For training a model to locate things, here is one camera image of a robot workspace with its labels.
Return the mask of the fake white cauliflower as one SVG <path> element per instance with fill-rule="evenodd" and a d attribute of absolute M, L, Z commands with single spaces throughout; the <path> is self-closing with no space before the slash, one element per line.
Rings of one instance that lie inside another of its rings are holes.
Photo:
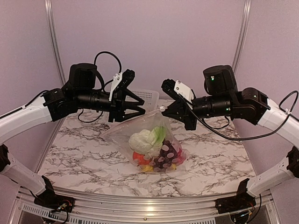
<path fill-rule="evenodd" d="M 162 142 L 158 141 L 156 132 L 147 129 L 132 134 L 128 143 L 133 151 L 143 155 L 154 154 L 162 147 Z"/>

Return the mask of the clear zip top bag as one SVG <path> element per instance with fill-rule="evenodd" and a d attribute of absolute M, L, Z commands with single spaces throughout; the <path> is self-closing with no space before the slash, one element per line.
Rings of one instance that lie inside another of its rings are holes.
<path fill-rule="evenodd" d="M 124 121 L 101 135 L 141 172 L 158 174 L 177 170 L 189 152 L 175 138 L 161 106 L 145 115 Z"/>

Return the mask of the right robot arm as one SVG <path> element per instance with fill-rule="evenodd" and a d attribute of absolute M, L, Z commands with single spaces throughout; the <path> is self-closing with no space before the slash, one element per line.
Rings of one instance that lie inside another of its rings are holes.
<path fill-rule="evenodd" d="M 292 150 L 277 165 L 255 178 L 242 181 L 232 197 L 232 206 L 241 209 L 250 199 L 280 183 L 299 176 L 299 120 L 291 110 L 282 109 L 259 90 L 237 88 L 232 67 L 217 65 L 203 71 L 207 97 L 195 97 L 193 90 L 180 81 L 166 79 L 162 90 L 172 103 L 162 114 L 178 120 L 186 130 L 195 130 L 197 122 L 205 125 L 204 119 L 229 116 L 231 120 L 244 119 L 253 125 L 265 127 L 270 134 L 278 134 L 292 143 Z"/>

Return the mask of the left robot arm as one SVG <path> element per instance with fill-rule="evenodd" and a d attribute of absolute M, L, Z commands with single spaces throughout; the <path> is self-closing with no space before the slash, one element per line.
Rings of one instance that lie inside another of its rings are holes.
<path fill-rule="evenodd" d="M 48 207 L 59 204 L 49 179 L 34 174 L 19 163 L 8 151 L 5 142 L 35 126 L 55 122 L 76 113 L 79 109 L 108 112 L 109 122 L 123 122 L 144 115 L 144 100 L 128 89 L 135 78 L 133 70 L 119 72 L 112 80 L 110 92 L 95 89 L 98 79 L 103 78 L 97 66 L 91 63 L 74 64 L 70 68 L 68 81 L 62 88 L 43 91 L 26 105 L 0 117 L 0 173 L 29 189 Z"/>

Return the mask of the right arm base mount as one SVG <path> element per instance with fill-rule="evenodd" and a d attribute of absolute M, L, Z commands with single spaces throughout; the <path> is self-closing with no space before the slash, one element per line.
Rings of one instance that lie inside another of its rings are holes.
<path fill-rule="evenodd" d="M 215 208 L 219 214 L 238 211 L 256 205 L 255 197 L 247 193 L 249 178 L 240 182 L 235 196 L 215 200 Z"/>

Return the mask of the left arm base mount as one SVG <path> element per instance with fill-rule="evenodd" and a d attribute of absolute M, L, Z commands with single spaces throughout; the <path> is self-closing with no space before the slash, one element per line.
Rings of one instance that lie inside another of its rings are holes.
<path fill-rule="evenodd" d="M 35 198 L 34 203 L 43 207 L 51 208 L 53 210 L 57 210 L 59 206 L 66 204 L 65 210 L 67 212 L 72 212 L 75 199 L 70 196 L 56 194 L 50 180 L 43 175 L 42 179 L 45 183 L 45 191 L 43 191 L 39 195 L 34 195 L 33 193 L 31 193 Z"/>

